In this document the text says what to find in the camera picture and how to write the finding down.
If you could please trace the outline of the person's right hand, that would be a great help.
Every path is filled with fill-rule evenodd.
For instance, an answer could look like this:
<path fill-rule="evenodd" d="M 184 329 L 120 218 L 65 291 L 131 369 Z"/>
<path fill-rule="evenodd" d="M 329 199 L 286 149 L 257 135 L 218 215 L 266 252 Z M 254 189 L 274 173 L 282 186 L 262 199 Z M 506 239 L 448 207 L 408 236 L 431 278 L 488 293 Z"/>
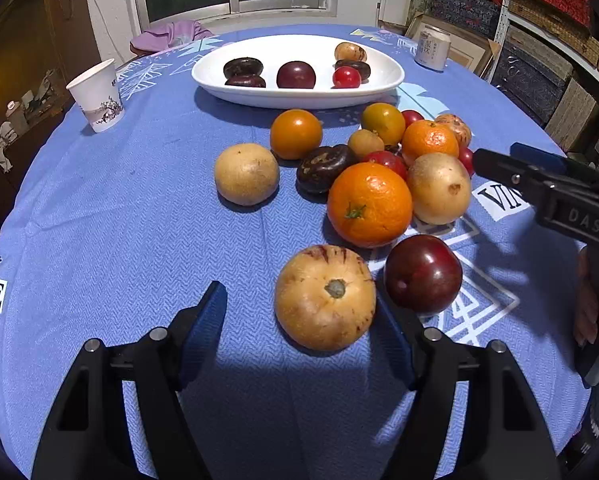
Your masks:
<path fill-rule="evenodd" d="M 595 343 L 598 336 L 597 322 L 599 318 L 599 297 L 590 281 L 589 258 L 586 248 L 579 252 L 577 275 L 577 303 L 573 333 L 577 344 L 582 347 L 584 344 Z"/>

